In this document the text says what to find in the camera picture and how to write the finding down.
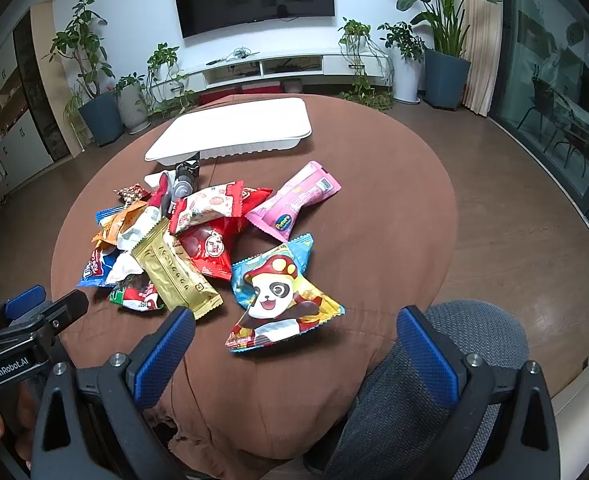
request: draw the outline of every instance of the round table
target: round table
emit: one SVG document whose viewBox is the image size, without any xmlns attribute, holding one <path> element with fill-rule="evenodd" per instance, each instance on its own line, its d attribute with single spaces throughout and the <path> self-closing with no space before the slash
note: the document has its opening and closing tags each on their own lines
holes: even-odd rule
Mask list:
<svg viewBox="0 0 589 480">
<path fill-rule="evenodd" d="M 260 478 L 281 460 L 305 452 L 338 422 L 396 339 L 399 309 L 431 304 L 453 254 L 454 193 L 426 143 L 362 105 L 300 97 L 310 137 L 292 150 L 204 161 L 198 184 L 243 179 L 247 186 L 277 190 L 309 160 L 320 162 L 342 189 L 304 209 L 292 238 L 313 235 L 306 277 L 343 304 L 345 315 L 271 348 L 231 354 L 224 343 L 242 309 L 228 283 L 211 280 L 223 305 L 197 322 L 193 343 L 151 415 L 176 423 L 170 449 L 183 462 L 217 478 Z M 261 98 L 268 96 L 236 96 L 215 105 Z M 146 174 L 159 171 L 144 155 L 168 125 L 118 153 L 73 204 L 52 257 L 53 298 L 79 281 L 98 230 L 95 212 L 118 204 L 114 189 L 143 183 Z M 239 238 L 233 261 L 277 244 L 251 226 Z M 131 351 L 162 322 L 121 311 L 106 300 L 107 289 L 84 290 L 88 313 L 62 334 L 78 367 Z"/>
</svg>

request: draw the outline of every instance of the blue planter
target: blue planter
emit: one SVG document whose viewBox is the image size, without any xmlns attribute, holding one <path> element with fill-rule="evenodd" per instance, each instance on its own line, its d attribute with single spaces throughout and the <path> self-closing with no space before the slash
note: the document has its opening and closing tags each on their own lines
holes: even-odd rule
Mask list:
<svg viewBox="0 0 589 480">
<path fill-rule="evenodd" d="M 425 50 L 425 101 L 436 108 L 454 110 L 468 80 L 469 61 Z"/>
<path fill-rule="evenodd" d="M 114 142 L 124 132 L 112 92 L 104 92 L 79 108 L 79 113 L 99 146 Z"/>
</svg>

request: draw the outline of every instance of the blue gripper pad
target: blue gripper pad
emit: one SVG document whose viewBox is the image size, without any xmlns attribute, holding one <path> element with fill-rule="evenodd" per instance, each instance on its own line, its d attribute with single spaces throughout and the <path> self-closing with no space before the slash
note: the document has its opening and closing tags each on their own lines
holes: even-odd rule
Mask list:
<svg viewBox="0 0 589 480">
<path fill-rule="evenodd" d="M 8 300 L 3 309 L 3 314 L 7 319 L 18 319 L 45 300 L 46 290 L 41 285 L 35 285 L 19 294 L 16 298 Z"/>
<path fill-rule="evenodd" d="M 397 336 L 433 402 L 452 409 L 459 402 L 456 374 L 408 308 L 397 317 Z"/>
<path fill-rule="evenodd" d="M 161 339 L 150 351 L 134 377 L 131 392 L 134 405 L 139 410 L 151 408 L 158 402 L 194 337 L 196 324 L 192 311 L 184 307 L 177 308 L 181 308 L 182 312 L 178 316 L 173 316 L 172 314 L 175 314 L 173 312 L 166 319 L 168 322 L 171 321 L 171 318 L 176 317 L 169 328 L 165 327 L 166 323 L 164 322 L 157 332 L 152 336 L 147 336 L 153 339 L 155 336 L 161 336 Z M 145 345 L 145 343 L 146 339 L 144 338 L 139 345 Z M 130 355 L 132 362 L 136 362 L 137 348 Z"/>
</svg>

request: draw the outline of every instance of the red box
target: red box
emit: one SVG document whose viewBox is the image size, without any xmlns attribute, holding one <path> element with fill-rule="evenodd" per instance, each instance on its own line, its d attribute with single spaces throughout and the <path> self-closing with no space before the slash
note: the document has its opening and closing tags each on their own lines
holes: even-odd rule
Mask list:
<svg viewBox="0 0 589 480">
<path fill-rule="evenodd" d="M 258 83 L 248 83 L 241 85 L 242 94 L 280 94 L 280 81 L 259 81 Z"/>
<path fill-rule="evenodd" d="M 240 93 L 241 89 L 238 87 L 225 88 L 223 90 L 210 90 L 209 92 L 204 92 L 199 95 L 199 102 L 202 105 L 207 105 L 208 103 L 216 101 L 217 99 L 221 99 L 222 97 L 227 97 L 228 95 Z"/>
</svg>

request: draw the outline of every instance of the curtain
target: curtain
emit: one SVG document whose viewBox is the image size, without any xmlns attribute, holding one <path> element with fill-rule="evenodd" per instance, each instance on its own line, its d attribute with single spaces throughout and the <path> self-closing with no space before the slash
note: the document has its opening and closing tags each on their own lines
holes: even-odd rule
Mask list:
<svg viewBox="0 0 589 480">
<path fill-rule="evenodd" d="M 470 24 L 465 39 L 465 59 L 471 62 L 463 105 L 487 116 L 492 102 L 501 51 L 503 3 L 465 0 L 465 22 Z"/>
</svg>

